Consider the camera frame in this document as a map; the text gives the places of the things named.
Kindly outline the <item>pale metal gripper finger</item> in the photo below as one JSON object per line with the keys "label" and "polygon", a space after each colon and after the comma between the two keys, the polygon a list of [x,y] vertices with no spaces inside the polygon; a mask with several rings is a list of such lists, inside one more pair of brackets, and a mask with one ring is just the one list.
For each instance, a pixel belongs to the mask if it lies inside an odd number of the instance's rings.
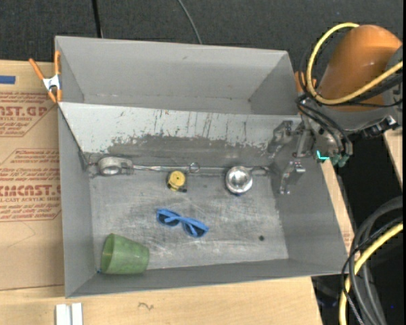
{"label": "pale metal gripper finger", "polygon": [[281,149],[292,141],[292,121],[283,121],[273,130],[272,140],[268,143],[267,151],[270,154],[278,154]]}
{"label": "pale metal gripper finger", "polygon": [[279,193],[290,194],[290,187],[296,185],[306,171],[299,160],[291,160],[281,174]]}

